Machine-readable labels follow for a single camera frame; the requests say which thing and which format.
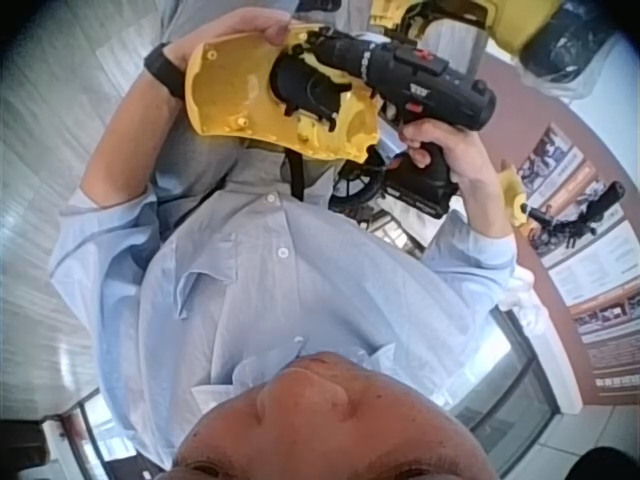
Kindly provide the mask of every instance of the red button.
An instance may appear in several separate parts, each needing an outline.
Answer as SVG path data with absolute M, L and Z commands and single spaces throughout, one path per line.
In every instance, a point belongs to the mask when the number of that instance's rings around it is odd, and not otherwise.
M 416 50 L 415 54 L 417 57 L 420 57 L 423 60 L 431 60 L 433 58 L 433 55 L 431 55 L 431 53 L 427 52 L 426 50 Z
M 422 105 L 420 105 L 419 103 L 409 102 L 405 105 L 405 108 L 413 113 L 422 113 Z

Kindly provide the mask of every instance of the eye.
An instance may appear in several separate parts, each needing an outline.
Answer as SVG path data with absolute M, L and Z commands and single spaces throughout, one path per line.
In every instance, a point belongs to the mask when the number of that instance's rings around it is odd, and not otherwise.
M 408 468 L 394 477 L 394 480 L 420 480 L 427 478 L 429 472 L 424 468 Z
M 229 476 L 225 476 L 220 470 L 220 468 L 210 463 L 202 463 L 202 462 L 193 463 L 189 465 L 188 468 L 190 470 L 194 470 L 198 473 L 202 473 L 211 478 L 217 478 L 217 479 L 230 478 Z

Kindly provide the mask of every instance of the white floor tile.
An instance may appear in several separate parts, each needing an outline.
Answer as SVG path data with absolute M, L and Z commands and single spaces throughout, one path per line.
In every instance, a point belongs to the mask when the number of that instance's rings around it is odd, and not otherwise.
M 577 461 L 577 455 L 560 452 L 548 447 L 535 446 L 507 479 L 562 480 Z
M 640 407 L 615 407 L 607 422 L 598 446 L 614 447 L 640 459 Z
M 545 432 L 541 443 L 576 455 L 596 446 L 613 407 L 586 406 L 578 415 L 561 415 Z

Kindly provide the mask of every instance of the drill handle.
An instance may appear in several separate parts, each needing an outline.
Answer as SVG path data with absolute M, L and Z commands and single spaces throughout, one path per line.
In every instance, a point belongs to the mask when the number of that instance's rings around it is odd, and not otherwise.
M 409 152 L 404 152 L 401 155 L 403 162 L 409 164 L 409 167 L 406 167 L 407 171 L 424 179 L 425 185 L 429 185 L 431 188 L 455 188 L 455 184 L 451 181 L 451 169 L 444 159 L 442 147 L 433 142 L 423 142 L 420 148 L 429 154 L 431 163 L 425 168 L 420 168 L 413 163 Z
M 442 147 L 433 142 L 423 142 L 420 148 L 431 157 L 431 163 L 424 169 L 424 173 L 429 176 L 429 179 L 436 185 L 452 185 L 451 168 L 444 158 Z

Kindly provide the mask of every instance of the yellow plastic casing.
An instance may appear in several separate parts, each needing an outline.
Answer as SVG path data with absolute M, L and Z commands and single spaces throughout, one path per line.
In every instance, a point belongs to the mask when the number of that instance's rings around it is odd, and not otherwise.
M 481 6 L 486 11 L 484 29 L 512 55 L 522 50 L 562 4 L 562 0 L 373 0 L 371 23 L 395 29 L 409 8 L 429 2 L 450 11 L 457 20 L 467 15 L 470 4 Z
M 380 108 L 380 101 L 371 98 L 371 89 L 364 82 L 304 54 L 307 63 L 334 82 L 353 86 L 341 94 L 333 132 L 327 122 L 302 111 L 286 117 L 285 105 L 271 91 L 269 74 L 277 57 L 319 27 L 293 27 L 284 47 L 267 43 L 259 34 L 233 35 L 201 45 L 186 72 L 185 102 L 196 132 L 274 143 L 320 160 L 364 162 L 367 148 L 378 143 Z
M 514 166 L 505 168 L 498 174 L 500 186 L 504 194 L 504 205 L 509 221 L 514 227 L 527 223 L 527 216 L 522 213 L 522 204 L 527 201 L 527 192 Z
M 409 7 L 421 3 L 421 0 L 373 0 L 371 5 L 372 25 L 395 29 Z

